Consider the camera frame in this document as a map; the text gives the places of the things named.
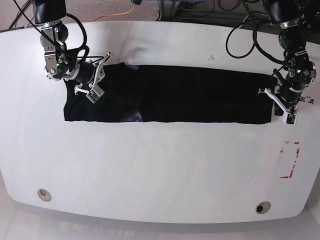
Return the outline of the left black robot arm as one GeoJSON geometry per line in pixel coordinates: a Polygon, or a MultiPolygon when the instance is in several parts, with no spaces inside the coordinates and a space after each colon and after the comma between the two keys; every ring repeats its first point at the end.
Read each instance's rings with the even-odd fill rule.
{"type": "Polygon", "coordinates": [[[279,115],[280,105],[283,105],[282,111],[292,118],[302,92],[317,75],[315,63],[310,61],[306,50],[307,41],[299,27],[302,14],[295,0],[262,0],[261,4],[270,22],[281,28],[278,37],[284,49],[281,66],[287,71],[286,77],[283,77],[278,69],[273,70],[281,83],[275,94],[275,113],[279,115]]]}

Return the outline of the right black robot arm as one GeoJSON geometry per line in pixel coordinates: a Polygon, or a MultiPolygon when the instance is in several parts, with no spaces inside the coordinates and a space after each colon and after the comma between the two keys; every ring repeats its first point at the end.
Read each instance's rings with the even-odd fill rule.
{"type": "Polygon", "coordinates": [[[48,79],[55,81],[76,81],[74,94],[83,93],[95,103],[105,93],[98,83],[105,77],[104,66],[112,56],[97,56],[95,61],[86,61],[89,54],[88,36],[83,24],[72,14],[67,13],[63,0],[33,0],[33,15],[36,25],[42,25],[40,41],[44,49],[45,70],[48,79]],[[82,44],[67,49],[68,29],[62,18],[73,19],[80,27],[82,44]]]}

